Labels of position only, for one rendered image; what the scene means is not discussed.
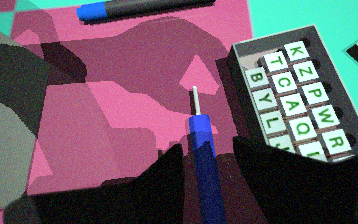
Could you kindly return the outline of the black marker with blue cap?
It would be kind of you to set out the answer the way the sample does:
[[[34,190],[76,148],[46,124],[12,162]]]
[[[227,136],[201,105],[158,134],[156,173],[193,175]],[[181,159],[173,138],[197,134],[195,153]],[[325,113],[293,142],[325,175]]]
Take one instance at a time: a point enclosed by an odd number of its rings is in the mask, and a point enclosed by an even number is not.
[[[93,22],[215,1],[216,0],[109,0],[81,5],[81,8],[77,8],[76,12],[81,21]]]

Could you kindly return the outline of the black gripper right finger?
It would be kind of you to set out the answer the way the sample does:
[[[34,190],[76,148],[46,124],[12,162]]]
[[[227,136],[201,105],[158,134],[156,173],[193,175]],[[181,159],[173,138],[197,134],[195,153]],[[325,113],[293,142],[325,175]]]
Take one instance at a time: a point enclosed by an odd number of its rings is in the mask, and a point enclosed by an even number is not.
[[[358,155],[329,163],[242,136],[233,151],[268,224],[358,224]]]

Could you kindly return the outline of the grey letter keyboard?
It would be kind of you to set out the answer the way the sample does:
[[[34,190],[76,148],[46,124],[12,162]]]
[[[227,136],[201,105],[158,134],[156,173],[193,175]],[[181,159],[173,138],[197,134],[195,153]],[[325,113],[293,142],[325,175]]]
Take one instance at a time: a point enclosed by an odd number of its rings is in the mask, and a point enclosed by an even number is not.
[[[333,163],[358,155],[358,108],[316,25],[231,44],[252,140]]]

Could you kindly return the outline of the blue stylus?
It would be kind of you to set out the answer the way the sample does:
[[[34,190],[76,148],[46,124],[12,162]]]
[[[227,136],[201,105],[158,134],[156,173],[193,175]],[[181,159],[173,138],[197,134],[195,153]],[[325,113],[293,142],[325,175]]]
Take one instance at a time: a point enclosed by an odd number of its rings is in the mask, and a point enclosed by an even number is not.
[[[196,115],[188,120],[202,224],[227,224],[210,117],[200,113],[197,87],[192,90]]]

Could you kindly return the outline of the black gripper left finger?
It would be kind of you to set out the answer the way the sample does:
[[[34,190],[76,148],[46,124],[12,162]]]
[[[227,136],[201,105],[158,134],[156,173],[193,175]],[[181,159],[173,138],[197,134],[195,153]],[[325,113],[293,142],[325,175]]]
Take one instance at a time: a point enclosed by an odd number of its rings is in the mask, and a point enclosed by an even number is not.
[[[3,224],[183,224],[185,166],[174,144],[130,183],[28,195]]]

